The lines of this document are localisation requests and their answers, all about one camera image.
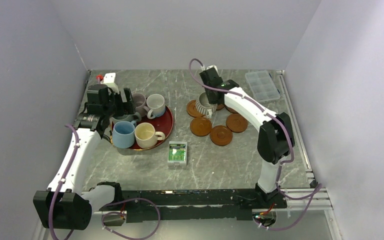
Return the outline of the grey ribbed ceramic cup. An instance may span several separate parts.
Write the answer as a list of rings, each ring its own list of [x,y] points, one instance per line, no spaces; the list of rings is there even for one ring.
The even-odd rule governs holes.
[[[217,111],[217,107],[216,103],[209,102],[205,92],[201,93],[195,102],[196,110],[208,119],[212,118],[213,114]]]

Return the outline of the cream ribbed ceramic mug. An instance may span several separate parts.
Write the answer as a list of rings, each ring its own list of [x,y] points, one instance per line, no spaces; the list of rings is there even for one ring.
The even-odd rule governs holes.
[[[134,130],[134,135],[136,143],[142,149],[152,148],[158,141],[166,139],[166,135],[163,132],[156,131],[155,127],[148,122],[137,125]]]

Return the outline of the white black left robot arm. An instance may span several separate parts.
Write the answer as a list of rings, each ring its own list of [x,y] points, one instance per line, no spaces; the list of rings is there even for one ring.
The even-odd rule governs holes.
[[[92,214],[102,207],[119,209],[124,203],[117,182],[101,182],[83,194],[82,185],[92,154],[110,127],[112,117],[135,110],[131,90],[123,93],[114,83],[94,84],[86,91],[86,102],[73,124],[72,138],[54,179],[46,190],[36,191],[33,204],[42,225],[48,229],[84,230]]]

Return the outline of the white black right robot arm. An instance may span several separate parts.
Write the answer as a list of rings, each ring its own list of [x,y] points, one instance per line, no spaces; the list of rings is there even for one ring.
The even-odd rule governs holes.
[[[205,88],[203,96],[208,106],[201,106],[204,115],[210,116],[217,104],[224,104],[250,122],[258,131],[257,151],[263,159],[260,177],[257,182],[259,191],[255,194],[256,203],[267,208],[275,201],[275,194],[280,191],[279,178],[285,157],[293,156],[294,137],[291,120],[285,112],[276,114],[247,95],[236,82],[223,81],[215,65],[200,66],[201,86]],[[110,139],[117,148],[126,149],[138,144],[142,149],[149,149],[157,141],[165,140],[164,133],[144,122],[160,118],[166,112],[165,99],[160,94],[152,94],[133,102],[132,118],[119,120],[114,117]]]

